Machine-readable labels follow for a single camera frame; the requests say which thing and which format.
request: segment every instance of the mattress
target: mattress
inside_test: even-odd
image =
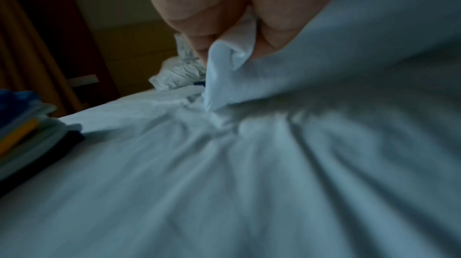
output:
[[[459,257],[460,61],[416,62],[213,113],[188,86],[65,117],[86,140],[0,199],[2,257]]]

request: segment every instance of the bed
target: bed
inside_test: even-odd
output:
[[[460,42],[213,112],[186,86],[64,117],[86,140],[0,199],[1,256],[460,257]]]

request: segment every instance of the white bed sheet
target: white bed sheet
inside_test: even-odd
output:
[[[213,113],[190,86],[65,117],[86,141],[0,199],[1,256],[459,257],[459,99],[376,83]]]

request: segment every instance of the curtain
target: curtain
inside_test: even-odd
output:
[[[0,0],[0,88],[32,90],[61,117],[82,110],[47,46],[17,0]]]

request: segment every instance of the stack of folded clothes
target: stack of folded clothes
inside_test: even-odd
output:
[[[0,197],[84,139],[80,125],[65,125],[48,117],[55,110],[35,92],[0,90]]]

